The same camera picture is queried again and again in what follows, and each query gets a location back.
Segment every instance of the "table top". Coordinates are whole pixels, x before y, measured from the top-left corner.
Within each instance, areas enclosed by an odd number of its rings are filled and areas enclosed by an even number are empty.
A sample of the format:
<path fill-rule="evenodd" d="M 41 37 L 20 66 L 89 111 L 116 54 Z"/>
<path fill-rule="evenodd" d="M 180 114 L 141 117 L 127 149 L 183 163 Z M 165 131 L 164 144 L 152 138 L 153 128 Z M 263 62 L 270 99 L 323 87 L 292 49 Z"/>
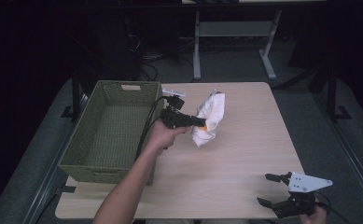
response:
<path fill-rule="evenodd" d="M 213 90 L 225 93 L 225 115 L 214 140 L 196 147 L 190 133 L 177 136 L 175 144 L 156 162 L 154 184 L 145 187 L 135 218 L 272 218 L 271 209 L 257 197 L 274 203 L 289 197 L 283 183 L 268 181 L 265 174 L 303 174 L 268 84 L 188 83 L 162 84 L 185 92 L 181 112 L 196 108 Z M 111 184 L 77 183 L 69 177 L 74 193 L 63 193 L 58 218 L 93 218 Z"/>

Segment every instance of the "human hand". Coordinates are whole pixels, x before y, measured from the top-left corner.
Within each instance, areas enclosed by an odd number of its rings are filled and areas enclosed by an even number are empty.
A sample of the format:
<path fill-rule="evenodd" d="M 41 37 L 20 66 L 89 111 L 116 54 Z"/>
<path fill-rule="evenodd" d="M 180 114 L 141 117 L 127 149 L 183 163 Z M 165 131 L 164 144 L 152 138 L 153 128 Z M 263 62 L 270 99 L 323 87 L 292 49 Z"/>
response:
<path fill-rule="evenodd" d="M 300 223 L 302 224 L 326 224 L 327 223 L 327 210 L 318 206 L 314 207 L 314 212 L 307 215 L 300 215 Z"/>
<path fill-rule="evenodd" d="M 158 119 L 152 126 L 146 148 L 148 150 L 155 150 L 156 155 L 159 156 L 165 148 L 173 145 L 177 135 L 186 133 L 189 130 L 190 127 L 166 128 L 161 119 Z"/>

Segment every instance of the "white cloth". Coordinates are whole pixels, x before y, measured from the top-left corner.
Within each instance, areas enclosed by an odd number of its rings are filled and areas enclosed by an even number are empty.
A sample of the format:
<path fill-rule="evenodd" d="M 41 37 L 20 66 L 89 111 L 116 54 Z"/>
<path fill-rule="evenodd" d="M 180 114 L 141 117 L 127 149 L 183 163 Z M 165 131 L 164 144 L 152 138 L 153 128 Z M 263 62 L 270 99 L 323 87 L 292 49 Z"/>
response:
<path fill-rule="evenodd" d="M 191 135 L 196 146 L 200 147 L 216 137 L 218 123 L 224 118 L 225 93 L 213 91 L 198 108 L 197 116 L 206 119 L 206 127 L 193 127 Z"/>

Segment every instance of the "basket handle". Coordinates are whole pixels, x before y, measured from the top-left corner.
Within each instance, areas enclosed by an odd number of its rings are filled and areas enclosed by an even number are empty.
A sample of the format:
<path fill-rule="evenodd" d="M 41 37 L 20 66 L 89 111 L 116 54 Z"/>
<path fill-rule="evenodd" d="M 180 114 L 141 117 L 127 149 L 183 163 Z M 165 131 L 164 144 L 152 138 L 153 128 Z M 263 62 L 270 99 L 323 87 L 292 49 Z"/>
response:
<path fill-rule="evenodd" d="M 124 91 L 140 91 L 141 90 L 141 86 L 138 86 L 138 85 L 125 85 L 125 84 L 122 84 L 122 85 L 120 85 L 120 87 Z"/>
<path fill-rule="evenodd" d="M 93 175 L 119 175 L 119 171 L 118 170 L 114 170 L 114 171 L 93 171 Z"/>

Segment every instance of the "white desk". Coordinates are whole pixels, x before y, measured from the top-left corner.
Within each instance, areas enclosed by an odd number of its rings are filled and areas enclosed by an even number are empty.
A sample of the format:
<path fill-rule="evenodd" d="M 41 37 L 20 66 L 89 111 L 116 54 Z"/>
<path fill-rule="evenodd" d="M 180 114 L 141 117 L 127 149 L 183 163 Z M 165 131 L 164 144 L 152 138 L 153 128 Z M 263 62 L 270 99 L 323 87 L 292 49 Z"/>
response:
<path fill-rule="evenodd" d="M 190 133 L 158 157 L 154 184 L 144 189 L 135 218 L 274 218 L 256 197 L 280 202 L 289 197 L 283 183 L 265 174 L 303 174 L 286 125 L 266 83 L 163 84 L 186 92 L 183 113 L 194 115 L 213 89 L 226 94 L 224 119 L 216 139 L 196 147 Z M 93 218 L 108 184 L 77 183 L 63 193 L 58 218 Z"/>
<path fill-rule="evenodd" d="M 326 0 L 239 0 L 239 3 L 298 3 L 298 2 L 323 2 Z M 194 4 L 190 0 L 183 0 L 183 4 Z M 195 21 L 195 50 L 193 52 L 193 78 L 201 79 L 201 63 L 199 55 L 200 36 L 266 36 L 267 44 L 259 50 L 259 56 L 263 62 L 268 78 L 276 79 L 269 51 L 274 35 L 280 21 L 282 10 L 277 10 L 271 21 L 200 21 L 200 12 L 196 12 Z"/>

